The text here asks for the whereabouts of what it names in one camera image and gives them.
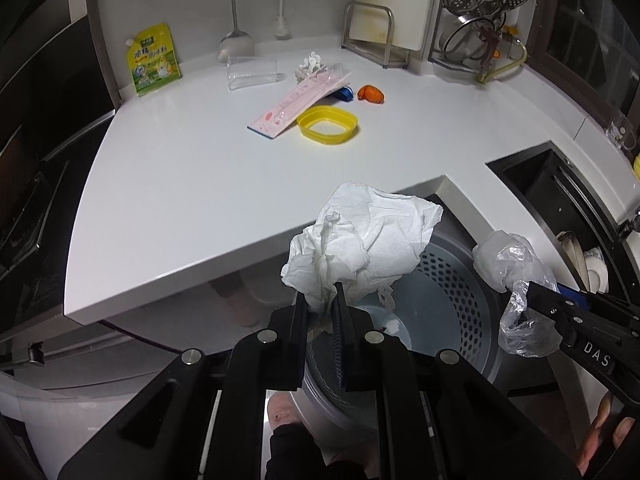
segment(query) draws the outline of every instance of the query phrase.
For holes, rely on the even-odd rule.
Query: cutting board rack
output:
[[[372,41],[352,40],[349,37],[351,20],[353,19],[353,9],[356,6],[380,9],[386,12],[388,26],[386,29],[386,43],[373,43]],[[344,23],[342,26],[342,48],[350,50],[359,56],[365,57],[382,68],[406,68],[409,65],[410,50],[393,46],[395,20],[394,14],[389,7],[366,4],[365,2],[349,2],[344,6]]]

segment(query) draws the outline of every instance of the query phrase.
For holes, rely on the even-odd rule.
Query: crumpled plastic bag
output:
[[[415,196],[341,184],[316,223],[291,241],[282,281],[302,292],[321,317],[336,282],[342,282],[347,303],[377,291],[392,310],[391,284],[415,269],[441,217],[441,206]]]
[[[558,350],[562,337],[555,322],[527,309],[529,282],[558,291],[556,277],[543,264],[529,241],[519,235],[494,231],[473,250],[474,269],[497,292],[512,291],[500,318],[498,345],[509,354],[545,357]]]

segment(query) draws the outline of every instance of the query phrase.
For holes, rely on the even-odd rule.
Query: silver screw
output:
[[[182,362],[186,365],[194,365],[200,360],[201,357],[202,357],[202,354],[199,350],[196,350],[195,348],[190,348],[182,352],[180,359],[182,359]]]
[[[278,333],[275,330],[266,329],[258,332],[258,341],[261,343],[273,343],[278,338]]]
[[[382,332],[377,332],[376,330],[369,330],[364,335],[364,339],[367,343],[377,345],[385,340],[385,335]]]
[[[458,352],[454,352],[453,350],[445,350],[440,352],[440,360],[446,365],[454,365],[458,361],[460,361],[460,356]]]

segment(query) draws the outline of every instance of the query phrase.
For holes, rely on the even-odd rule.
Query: window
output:
[[[537,0],[528,63],[602,126],[640,124],[640,44],[611,0]]]

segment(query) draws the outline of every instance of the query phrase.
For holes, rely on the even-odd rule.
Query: pink package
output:
[[[301,81],[284,99],[247,126],[257,134],[274,139],[313,103],[348,85],[351,72],[340,63],[331,65]]]

